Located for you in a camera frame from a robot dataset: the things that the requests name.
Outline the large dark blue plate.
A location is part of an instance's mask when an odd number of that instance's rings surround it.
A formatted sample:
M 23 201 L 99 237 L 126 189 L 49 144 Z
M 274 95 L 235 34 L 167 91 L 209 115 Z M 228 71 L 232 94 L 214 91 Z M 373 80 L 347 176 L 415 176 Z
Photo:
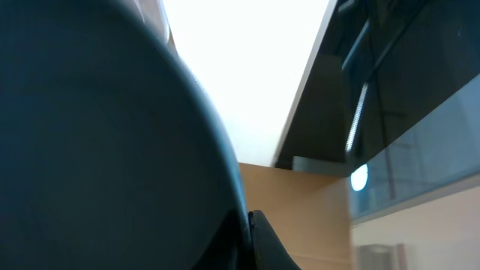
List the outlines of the large dark blue plate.
M 214 107 L 135 4 L 1 3 L 1 269 L 253 269 Z

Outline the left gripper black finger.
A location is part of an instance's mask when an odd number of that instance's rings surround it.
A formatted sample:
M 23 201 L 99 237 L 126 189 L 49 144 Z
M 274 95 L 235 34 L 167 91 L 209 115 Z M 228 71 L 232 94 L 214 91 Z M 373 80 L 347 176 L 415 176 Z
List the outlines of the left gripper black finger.
M 300 270 L 260 211 L 250 211 L 250 234 L 256 268 L 260 270 Z

